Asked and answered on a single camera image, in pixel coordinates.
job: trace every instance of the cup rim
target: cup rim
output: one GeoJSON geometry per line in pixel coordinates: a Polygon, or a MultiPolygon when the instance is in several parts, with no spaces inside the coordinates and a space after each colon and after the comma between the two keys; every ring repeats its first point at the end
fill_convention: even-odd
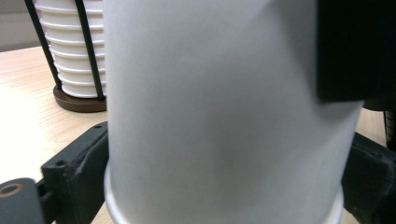
{"type": "MultiPolygon", "coordinates": [[[[62,52],[59,52],[59,51],[53,49],[52,47],[49,47],[49,51],[51,51],[51,53],[55,54],[56,56],[61,56],[64,58],[72,58],[72,59],[88,59],[89,58],[88,54],[62,53],[62,52]]],[[[105,54],[104,53],[95,53],[95,57],[96,58],[105,58],[105,54]]]]}
{"type": "MultiPolygon", "coordinates": [[[[85,41],[81,41],[81,40],[76,40],[76,41],[69,41],[69,40],[61,40],[61,39],[57,39],[54,37],[51,37],[48,33],[45,34],[46,39],[49,42],[54,42],[57,44],[63,44],[63,45],[76,45],[76,46],[81,46],[81,45],[85,45],[85,41]]],[[[92,43],[94,45],[104,45],[105,44],[105,40],[93,40],[92,43]]]]}
{"type": "Polygon", "coordinates": [[[74,96],[74,97],[79,97],[79,98],[97,98],[97,94],[96,94],[96,93],[95,93],[95,94],[79,94],[79,93],[74,93],[74,92],[71,92],[71,91],[69,91],[68,89],[66,89],[66,88],[64,87],[64,85],[62,85],[62,90],[63,90],[66,94],[71,95],[71,96],[74,96]]]}
{"type": "MultiPolygon", "coordinates": [[[[65,71],[65,72],[79,73],[79,74],[87,74],[87,73],[91,73],[91,72],[92,72],[91,69],[89,69],[89,70],[72,69],[72,68],[63,67],[63,66],[59,65],[59,64],[56,63],[56,62],[54,62],[54,64],[55,64],[55,67],[58,68],[58,70],[65,71]]],[[[98,70],[99,70],[99,73],[103,73],[103,72],[106,71],[105,68],[99,68],[98,70]]]]}
{"type": "MultiPolygon", "coordinates": [[[[65,77],[62,77],[62,75],[60,73],[58,73],[58,78],[62,82],[65,82],[67,84],[74,85],[74,86],[90,86],[90,87],[95,86],[95,82],[76,82],[76,81],[71,81],[71,80],[69,80],[69,79],[67,79],[65,77]]],[[[101,84],[102,84],[102,86],[105,86],[106,82],[101,80],[101,84]]]]}
{"type": "MultiPolygon", "coordinates": [[[[35,3],[35,8],[40,11],[53,12],[53,13],[59,13],[59,14],[73,14],[73,15],[78,14],[78,11],[76,9],[60,8],[60,7],[46,7],[46,6],[42,6],[39,3],[35,3]]],[[[88,15],[103,15],[103,10],[100,10],[100,9],[86,8],[85,11],[87,12],[88,15]]]]}
{"type": "MultiPolygon", "coordinates": [[[[45,27],[49,27],[52,29],[58,29],[58,30],[81,30],[81,25],[61,25],[61,24],[55,24],[55,23],[50,23],[47,21],[44,21],[42,18],[40,19],[41,25],[45,27]]],[[[90,25],[90,30],[103,30],[104,26],[103,24],[101,25],[90,25]]]]}

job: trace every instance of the black bracket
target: black bracket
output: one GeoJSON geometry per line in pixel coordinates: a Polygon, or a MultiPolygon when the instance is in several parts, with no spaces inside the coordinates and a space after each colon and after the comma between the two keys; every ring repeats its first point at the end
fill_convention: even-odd
{"type": "Polygon", "coordinates": [[[103,202],[107,123],[93,126],[41,167],[43,179],[0,185],[4,223],[91,223],[103,202]]]}

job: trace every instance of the paper cup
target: paper cup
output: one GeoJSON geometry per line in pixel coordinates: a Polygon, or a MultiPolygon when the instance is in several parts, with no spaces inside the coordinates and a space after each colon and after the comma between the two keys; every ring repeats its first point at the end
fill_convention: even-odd
{"type": "MultiPolygon", "coordinates": [[[[62,90],[71,96],[78,98],[95,98],[97,97],[96,88],[94,85],[74,85],[64,82],[62,90]]],[[[102,85],[103,94],[106,95],[106,85],[102,85]]]]}
{"type": "MultiPolygon", "coordinates": [[[[81,30],[80,23],[75,25],[67,25],[67,24],[51,23],[43,19],[40,19],[40,23],[46,28],[61,29],[61,30],[81,30]]],[[[103,30],[103,24],[90,25],[90,30],[103,30]]]]}
{"type": "MultiPolygon", "coordinates": [[[[63,54],[88,57],[87,48],[85,45],[62,44],[62,43],[50,41],[50,47],[53,50],[63,53],[63,54]]],[[[104,44],[93,45],[93,48],[95,50],[96,55],[99,55],[99,56],[105,55],[105,45],[104,44]]]]}
{"type": "MultiPolygon", "coordinates": [[[[36,0],[36,3],[48,9],[60,9],[65,12],[77,12],[74,0],[36,0]]],[[[87,13],[103,13],[102,1],[83,1],[87,13]]]]}
{"type": "MultiPolygon", "coordinates": [[[[58,77],[61,81],[74,85],[94,85],[92,72],[90,73],[73,73],[59,70],[58,77]]],[[[100,72],[99,77],[102,84],[106,84],[106,73],[100,72]]]]}
{"type": "MultiPolygon", "coordinates": [[[[60,54],[55,54],[55,62],[57,65],[77,70],[89,70],[91,71],[91,64],[88,58],[82,57],[69,57],[60,54]]],[[[105,57],[96,57],[98,69],[105,69],[105,57]]]]}
{"type": "MultiPolygon", "coordinates": [[[[81,27],[81,23],[79,21],[78,14],[68,14],[62,13],[62,11],[52,10],[40,10],[41,19],[43,22],[48,24],[56,24],[58,26],[72,26],[72,27],[81,27]]],[[[103,15],[102,14],[93,14],[87,15],[88,24],[91,27],[98,27],[103,25],[103,15]]]]}
{"type": "MultiPolygon", "coordinates": [[[[82,30],[66,30],[53,27],[45,27],[46,38],[51,43],[85,45],[82,30]]],[[[93,44],[103,44],[103,30],[91,30],[91,38],[93,44]]]]}

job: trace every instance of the screw hole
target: screw hole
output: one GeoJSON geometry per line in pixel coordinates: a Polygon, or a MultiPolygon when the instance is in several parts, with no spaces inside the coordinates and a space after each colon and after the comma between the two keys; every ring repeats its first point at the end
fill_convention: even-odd
{"type": "Polygon", "coordinates": [[[12,183],[0,188],[0,198],[6,198],[8,196],[14,195],[21,191],[23,188],[22,184],[12,183]]]}
{"type": "Polygon", "coordinates": [[[57,161],[55,164],[57,166],[64,166],[64,165],[66,165],[66,161],[57,161]]]}

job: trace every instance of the black plastic holder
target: black plastic holder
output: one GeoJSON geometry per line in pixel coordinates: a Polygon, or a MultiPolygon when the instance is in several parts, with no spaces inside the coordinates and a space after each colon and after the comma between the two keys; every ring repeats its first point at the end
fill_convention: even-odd
{"type": "Polygon", "coordinates": [[[54,65],[54,59],[50,52],[49,42],[47,41],[43,31],[43,27],[40,24],[37,11],[35,10],[35,4],[33,0],[24,0],[24,1],[29,11],[33,25],[35,27],[35,31],[37,33],[41,47],[46,56],[47,63],[49,64],[49,69],[52,73],[53,79],[56,84],[53,90],[53,94],[55,96],[55,100],[58,103],[58,105],[64,109],[75,112],[91,113],[91,112],[106,111],[106,97],[102,89],[102,83],[99,76],[99,69],[97,66],[95,51],[92,43],[90,25],[88,23],[87,13],[83,1],[75,0],[76,7],[78,10],[79,21],[81,23],[82,33],[84,35],[85,46],[90,60],[93,82],[95,84],[96,93],[97,93],[97,98],[88,98],[88,99],[70,96],[62,90],[63,84],[62,81],[58,78],[58,70],[54,65]]]}

